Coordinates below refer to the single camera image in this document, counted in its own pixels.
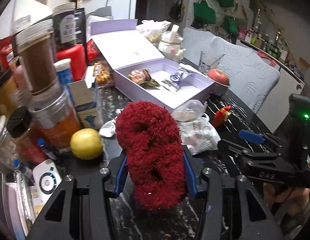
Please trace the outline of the person's right hand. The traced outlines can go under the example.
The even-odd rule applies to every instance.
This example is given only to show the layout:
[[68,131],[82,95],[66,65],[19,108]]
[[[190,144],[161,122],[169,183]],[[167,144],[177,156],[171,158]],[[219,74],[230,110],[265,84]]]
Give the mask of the person's right hand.
[[288,203],[287,214],[295,216],[297,213],[310,209],[309,189],[305,187],[289,187],[282,193],[276,193],[272,184],[263,184],[264,201],[270,206],[274,203]]

